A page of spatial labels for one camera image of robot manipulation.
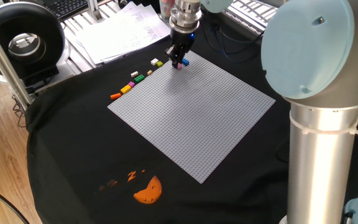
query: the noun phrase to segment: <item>green lego brick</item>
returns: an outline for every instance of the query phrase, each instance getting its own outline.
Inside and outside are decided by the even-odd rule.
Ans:
[[[143,81],[144,76],[143,75],[139,75],[138,77],[135,78],[135,82],[136,84],[140,83],[141,81]]]

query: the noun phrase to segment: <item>cable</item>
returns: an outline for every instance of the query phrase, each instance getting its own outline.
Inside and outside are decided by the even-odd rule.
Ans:
[[[243,48],[243,49],[241,49],[241,50],[238,50],[238,51],[236,51],[236,52],[227,52],[227,51],[226,51],[226,46],[225,46],[225,44],[224,44],[224,38],[222,39],[223,44],[221,45],[221,43],[220,43],[220,41],[219,41],[219,38],[218,38],[218,35],[217,35],[216,32],[217,32],[217,31],[220,31],[220,33],[221,33],[224,37],[228,37],[228,36],[227,36],[224,32],[221,31],[221,29],[220,29],[219,26],[218,26],[217,29],[215,29],[215,30],[213,31],[213,34],[214,34],[214,37],[215,37],[215,39],[216,39],[216,42],[218,43],[219,48],[220,48],[221,50],[216,49],[216,48],[211,44],[211,42],[210,42],[209,39],[207,38],[207,35],[206,35],[206,32],[205,32],[205,28],[204,28],[204,25],[203,25],[202,23],[201,23],[201,29],[202,29],[202,31],[203,31],[204,38],[206,39],[208,45],[209,45],[215,52],[218,52],[218,53],[220,53],[220,54],[223,54],[229,61],[231,61],[231,62],[233,62],[233,63],[249,63],[249,62],[255,60],[255,59],[257,58],[257,56],[259,55],[259,52],[257,52],[256,54],[252,55],[251,57],[249,57],[249,58],[247,58],[247,59],[245,59],[245,60],[243,60],[243,61],[236,61],[236,60],[231,59],[231,58],[228,56],[228,55],[232,55],[232,54],[239,54],[239,53],[241,53],[241,52],[247,50],[247,49],[250,48],[255,42],[257,42],[259,39],[261,39],[261,38],[263,37],[264,32],[261,32],[261,33],[258,35],[258,37],[256,37],[254,40],[247,42],[248,44],[247,44],[247,46],[246,46],[245,48]]]
[[[259,52],[257,52],[257,53],[254,54],[253,56],[251,56],[251,57],[249,57],[249,58],[247,58],[247,59],[245,59],[245,60],[243,60],[243,61],[233,60],[233,59],[231,59],[231,58],[227,55],[227,53],[226,53],[224,47],[223,47],[223,46],[221,45],[221,43],[219,42],[219,38],[218,38],[218,35],[216,34],[216,32],[214,32],[214,36],[215,36],[216,41],[218,42],[219,47],[222,49],[223,55],[224,55],[229,61],[231,61],[231,62],[233,62],[233,63],[249,63],[249,62],[253,61],[253,60],[259,55]]]
[[[221,32],[221,34],[223,36],[225,36],[225,38],[231,40],[231,41],[234,41],[234,42],[237,42],[237,43],[242,43],[242,44],[248,44],[248,43],[251,43],[251,40],[236,40],[236,39],[233,39],[231,37],[229,37],[227,34],[225,34],[221,29],[219,30]]]
[[[276,147],[276,150],[275,150],[275,157],[276,157],[276,159],[277,159],[278,161],[283,162],[283,163],[286,163],[286,164],[289,163],[289,161],[286,160],[286,159],[281,158],[280,155],[279,155],[279,153],[280,153],[281,147],[282,147],[285,143],[287,143],[287,141],[289,140],[289,138],[290,138],[290,135],[288,134],[287,136],[285,136],[285,138],[283,138],[283,140],[280,142],[280,144],[278,144],[278,146]]]
[[[201,30],[203,31],[203,34],[204,34],[204,38],[206,39],[208,45],[209,45],[214,51],[216,51],[216,52],[218,52],[218,53],[220,53],[220,54],[223,54],[220,50],[217,50],[217,49],[211,44],[211,42],[210,42],[210,41],[208,40],[208,38],[207,38],[207,35],[206,35],[206,32],[205,32],[203,23],[200,22],[200,24],[201,24]],[[254,39],[254,40],[252,40],[252,41],[248,41],[247,43],[248,43],[249,45],[252,45],[252,44],[255,43],[256,41],[258,41],[262,36],[263,36],[263,32],[262,32],[256,39]],[[227,55],[238,54],[238,53],[241,53],[241,52],[247,50],[247,49],[249,48],[249,45],[247,45],[245,48],[243,48],[243,49],[241,49],[241,50],[238,50],[238,51],[235,51],[235,52],[225,52],[225,53],[226,53]]]
[[[0,201],[2,201],[6,206],[8,206],[22,220],[24,224],[30,224],[29,221],[25,219],[23,214],[21,214],[21,212],[11,202],[6,200],[6,198],[4,198],[2,195],[0,195]]]

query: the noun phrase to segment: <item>gray baseplate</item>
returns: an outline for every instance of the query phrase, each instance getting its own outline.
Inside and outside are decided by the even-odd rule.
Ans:
[[[275,100],[194,52],[186,58],[108,108],[202,184]]]

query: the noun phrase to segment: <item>metal pole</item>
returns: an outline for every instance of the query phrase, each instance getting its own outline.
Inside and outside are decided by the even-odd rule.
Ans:
[[[340,224],[358,108],[291,104],[288,224]]]
[[[88,13],[96,21],[102,21],[102,15],[99,10],[99,4],[97,0],[87,0],[88,1]]]
[[[0,45],[0,71],[5,76],[8,84],[11,86],[13,94],[17,97],[23,109],[26,110],[27,107],[32,103],[32,100],[25,90],[23,83],[20,78],[17,76],[16,71],[14,70],[11,62],[6,56],[4,50]]]

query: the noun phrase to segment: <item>desk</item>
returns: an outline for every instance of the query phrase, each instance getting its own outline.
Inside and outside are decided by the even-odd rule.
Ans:
[[[132,72],[155,70],[153,58],[167,61],[163,51],[169,43],[164,39],[64,81],[30,105],[29,177],[44,223],[277,224],[286,215],[288,165],[275,153],[289,133],[290,107],[269,87],[259,59],[228,62],[208,46],[201,29],[196,33],[194,52],[277,101],[202,185],[107,109],[109,96],[132,80]],[[133,171],[136,178],[128,182]],[[139,203],[133,194],[155,175],[161,197],[151,205]],[[118,183],[108,187],[110,180]],[[354,197],[358,137],[346,201]]]

